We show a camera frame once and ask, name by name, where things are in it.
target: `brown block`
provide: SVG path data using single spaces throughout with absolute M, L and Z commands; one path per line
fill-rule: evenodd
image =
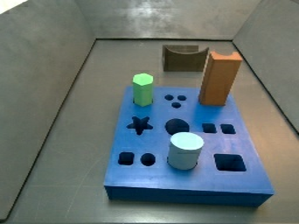
M 200 85 L 200 104 L 213 106 L 225 105 L 240 62 L 241 58 L 237 52 L 233 52 L 229 56 L 209 52 Z
M 198 52 L 197 45 L 164 45 L 162 70 L 165 72 L 201 72 L 209 48 Z

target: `green hexagonal prism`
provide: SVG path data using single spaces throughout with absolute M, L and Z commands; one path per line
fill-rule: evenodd
M 153 102 L 153 81 L 154 78 L 148 73 L 136 74 L 133 77 L 134 104 L 140 107 Z

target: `circular hole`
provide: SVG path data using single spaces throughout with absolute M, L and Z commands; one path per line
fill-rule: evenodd
M 145 166 L 150 166 L 154 164 L 154 155 L 150 154 L 150 153 L 145 153 L 142 156 L 141 156 L 141 164 L 145 165 Z
M 189 132 L 189 124 L 177 118 L 169 120 L 164 125 L 165 131 L 169 135 L 173 135 L 178 132 Z
M 178 101 L 185 101 L 185 100 L 186 100 L 186 97 L 185 97 L 184 95 L 178 95 L 178 96 L 177 96 L 177 100 L 178 100 Z
M 173 108 L 177 109 L 180 106 L 181 106 L 181 104 L 180 104 L 178 102 L 173 102 L 173 103 L 172 103 L 172 107 L 173 107 Z
M 164 97 L 164 99 L 165 99 L 166 101 L 170 101 L 170 100 L 173 99 L 173 96 L 168 94 L 168 95 Z

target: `white cylinder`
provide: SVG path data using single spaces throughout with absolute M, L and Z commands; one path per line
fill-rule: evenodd
M 170 137 L 168 164 L 178 170 L 194 167 L 204 142 L 200 136 L 190 132 L 178 132 Z

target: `orange rectangular block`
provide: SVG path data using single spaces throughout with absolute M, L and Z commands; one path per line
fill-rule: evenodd
M 237 52 L 229 56 L 209 52 L 198 101 L 202 105 L 224 106 L 236 78 L 241 58 Z

